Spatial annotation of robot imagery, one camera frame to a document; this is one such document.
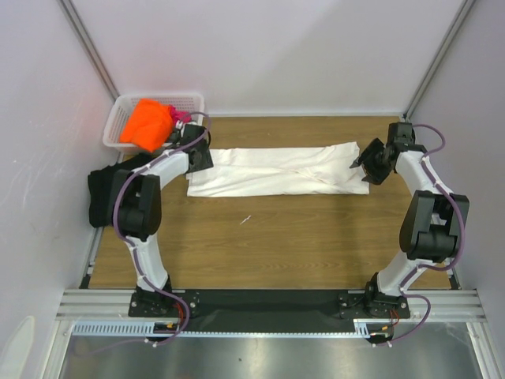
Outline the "white Coca-Cola t-shirt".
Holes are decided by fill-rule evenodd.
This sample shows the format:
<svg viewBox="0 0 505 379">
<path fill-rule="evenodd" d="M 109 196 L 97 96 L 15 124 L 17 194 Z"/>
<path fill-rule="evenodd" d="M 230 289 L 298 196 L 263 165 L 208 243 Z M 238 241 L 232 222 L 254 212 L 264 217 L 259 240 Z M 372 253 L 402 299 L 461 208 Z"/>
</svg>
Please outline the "white Coca-Cola t-shirt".
<svg viewBox="0 0 505 379">
<path fill-rule="evenodd" d="M 212 149 L 214 167 L 186 175 L 189 197 L 368 195 L 357 142 L 315 148 Z"/>
</svg>

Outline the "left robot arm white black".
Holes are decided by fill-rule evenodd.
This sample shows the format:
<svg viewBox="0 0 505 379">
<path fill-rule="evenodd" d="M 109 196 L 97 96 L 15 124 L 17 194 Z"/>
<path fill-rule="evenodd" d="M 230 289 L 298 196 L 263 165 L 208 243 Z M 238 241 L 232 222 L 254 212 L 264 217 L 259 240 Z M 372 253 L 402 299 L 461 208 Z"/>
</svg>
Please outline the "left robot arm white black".
<svg viewBox="0 0 505 379">
<path fill-rule="evenodd" d="M 127 246 L 137 274 L 137 302 L 157 316 L 174 306 L 170 276 L 164 268 L 157 233 L 163 218 L 162 189 L 174 179 L 213 167 L 210 126 L 186 123 L 176 140 L 149 161 L 114 174 L 109 213 L 115 234 Z"/>
</svg>

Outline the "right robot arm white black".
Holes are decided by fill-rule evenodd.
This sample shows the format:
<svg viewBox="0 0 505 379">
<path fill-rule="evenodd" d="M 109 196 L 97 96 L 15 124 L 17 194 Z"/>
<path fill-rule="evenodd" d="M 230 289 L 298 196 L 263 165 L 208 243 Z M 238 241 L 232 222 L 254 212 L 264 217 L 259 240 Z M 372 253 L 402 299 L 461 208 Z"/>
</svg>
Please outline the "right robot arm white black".
<svg viewBox="0 0 505 379">
<path fill-rule="evenodd" d="M 408 288 L 427 270 L 452 270 L 464 248 L 469 199 L 443 183 L 430 162 L 433 152 L 417 143 L 415 130 L 408 122 L 391 123 L 387 140 L 374 139 L 351 165 L 376 186 L 395 172 L 412 195 L 399 232 L 400 250 L 367 282 L 360 301 L 374 318 L 406 311 Z"/>
</svg>

